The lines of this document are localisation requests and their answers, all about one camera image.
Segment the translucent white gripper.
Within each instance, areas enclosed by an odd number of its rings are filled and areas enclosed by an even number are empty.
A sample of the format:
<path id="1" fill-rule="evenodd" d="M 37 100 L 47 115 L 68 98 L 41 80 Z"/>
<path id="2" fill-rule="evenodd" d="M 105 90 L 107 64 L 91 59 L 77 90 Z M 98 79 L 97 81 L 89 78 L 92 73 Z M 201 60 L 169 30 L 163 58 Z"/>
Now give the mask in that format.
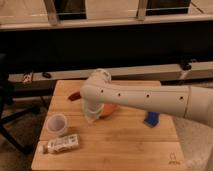
<path id="1" fill-rule="evenodd" d="M 87 110 L 85 114 L 85 118 L 89 123 L 93 123 L 94 121 L 98 120 L 101 115 L 101 109 L 92 111 Z"/>

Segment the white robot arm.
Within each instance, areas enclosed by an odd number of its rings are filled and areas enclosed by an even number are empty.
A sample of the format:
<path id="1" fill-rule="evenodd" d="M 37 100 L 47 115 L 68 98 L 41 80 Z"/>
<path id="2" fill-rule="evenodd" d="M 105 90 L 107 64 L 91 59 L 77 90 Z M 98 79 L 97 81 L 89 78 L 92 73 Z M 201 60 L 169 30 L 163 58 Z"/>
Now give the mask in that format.
<path id="1" fill-rule="evenodd" d="M 103 105 L 118 104 L 197 121 L 213 128 L 213 89 L 196 86 L 116 85 L 105 69 L 96 69 L 80 88 L 82 110 L 98 119 Z"/>

